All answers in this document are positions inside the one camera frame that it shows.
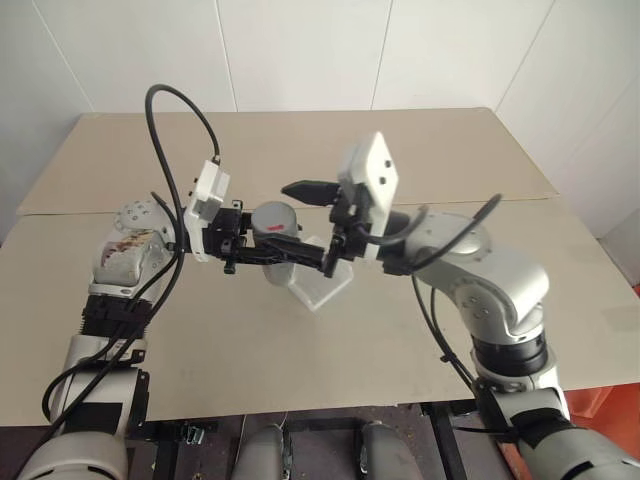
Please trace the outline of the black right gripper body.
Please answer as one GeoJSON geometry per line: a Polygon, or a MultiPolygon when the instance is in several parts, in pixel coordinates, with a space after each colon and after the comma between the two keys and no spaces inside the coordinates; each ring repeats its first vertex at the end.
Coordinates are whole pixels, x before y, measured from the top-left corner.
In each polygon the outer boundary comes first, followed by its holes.
{"type": "Polygon", "coordinates": [[[352,199],[347,197],[345,189],[340,190],[329,215],[333,224],[329,247],[331,258],[353,261],[356,257],[364,256],[368,242],[360,232],[360,227],[370,226],[368,213],[371,202],[369,191],[363,183],[355,186],[352,199]]]}

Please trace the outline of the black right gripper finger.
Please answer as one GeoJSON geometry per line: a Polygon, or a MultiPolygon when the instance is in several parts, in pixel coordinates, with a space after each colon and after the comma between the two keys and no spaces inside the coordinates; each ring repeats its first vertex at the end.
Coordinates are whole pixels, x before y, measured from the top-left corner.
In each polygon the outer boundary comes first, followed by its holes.
{"type": "Polygon", "coordinates": [[[334,275],[335,266],[327,267],[328,251],[297,237],[268,234],[256,240],[256,247],[269,253],[275,263],[303,265],[322,272],[328,278],[334,275]]]}
{"type": "Polygon", "coordinates": [[[281,193],[305,205],[329,206],[337,202],[340,185],[320,180],[300,180],[282,187],[281,193]]]}

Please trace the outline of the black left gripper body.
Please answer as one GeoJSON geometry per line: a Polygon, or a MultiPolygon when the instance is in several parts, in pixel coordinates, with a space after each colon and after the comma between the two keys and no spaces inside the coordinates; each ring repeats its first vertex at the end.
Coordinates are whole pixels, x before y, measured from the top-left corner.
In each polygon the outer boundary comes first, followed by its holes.
{"type": "Polygon", "coordinates": [[[236,273],[235,254],[239,248],[250,247],[247,234],[241,234],[240,218],[245,211],[241,200],[233,200],[228,208],[221,208],[214,220],[204,229],[204,251],[224,263],[225,274],[236,273]]]}

